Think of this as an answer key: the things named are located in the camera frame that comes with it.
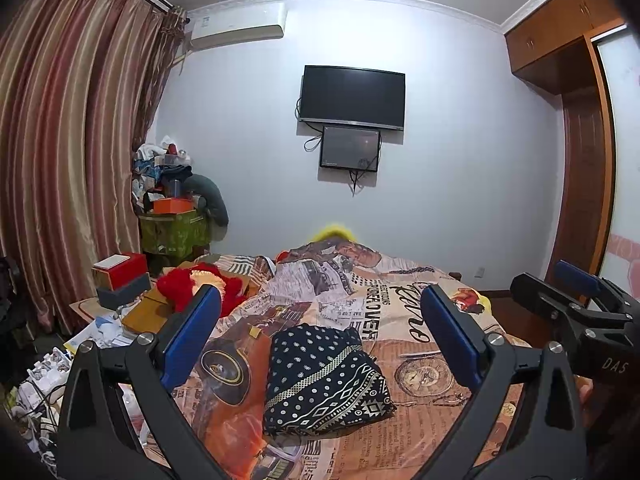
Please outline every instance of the blue gripper pad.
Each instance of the blue gripper pad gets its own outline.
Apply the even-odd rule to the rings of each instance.
[[[484,337],[482,329],[471,319],[469,314],[460,312],[437,285],[430,285],[422,291],[420,310],[422,318],[436,339],[436,343],[456,381],[474,393],[482,383],[482,377],[478,370],[480,357],[478,337],[482,341]],[[461,316],[466,316],[472,325]],[[472,332],[471,335],[476,340],[475,345],[466,336],[465,330],[462,329],[456,318],[463,323],[465,330]]]
[[[220,293],[212,286],[200,298],[200,302],[167,346],[164,352],[164,373],[160,382],[169,393],[176,386],[184,384],[189,377],[193,365],[220,318],[221,307]]]
[[[555,264],[554,277],[588,298],[596,298],[600,294],[599,278],[564,260],[560,260]]]

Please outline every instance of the bed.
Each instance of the bed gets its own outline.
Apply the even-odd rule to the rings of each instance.
[[[207,255],[204,260],[248,276],[250,297],[218,321],[174,398],[199,439],[235,479],[411,478],[470,397],[422,320],[420,292],[437,283],[486,332],[504,333],[489,300],[471,287],[434,267],[342,238],[291,250],[276,266],[261,256]],[[398,407],[392,417],[329,438],[263,436],[270,336],[302,322],[358,330]],[[511,387],[478,463],[499,450],[520,388]],[[163,462],[151,435],[145,450]]]

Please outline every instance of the metal bolt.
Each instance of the metal bolt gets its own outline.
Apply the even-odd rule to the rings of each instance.
[[[549,350],[554,354],[559,354],[564,348],[562,348],[562,345],[558,341],[549,341]]]
[[[486,338],[489,340],[489,343],[494,346],[501,346],[504,344],[504,338],[501,334],[496,332],[491,332]]]
[[[78,345],[78,351],[82,352],[83,354],[86,354],[89,350],[93,349],[93,347],[94,347],[94,342],[91,341],[90,339],[87,339],[85,341],[82,341]]]
[[[154,340],[154,335],[151,332],[143,332],[136,338],[136,341],[142,346],[151,344],[153,340]]]

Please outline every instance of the black patterned fabric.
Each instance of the black patterned fabric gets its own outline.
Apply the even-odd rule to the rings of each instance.
[[[395,409],[356,329],[303,323],[273,336],[264,433],[319,435],[380,420]]]

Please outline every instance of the wall-mounted monitor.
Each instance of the wall-mounted monitor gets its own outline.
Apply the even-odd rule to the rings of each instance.
[[[404,130],[404,74],[306,65],[300,120]]]
[[[320,166],[337,170],[377,171],[380,131],[325,126],[320,146]]]

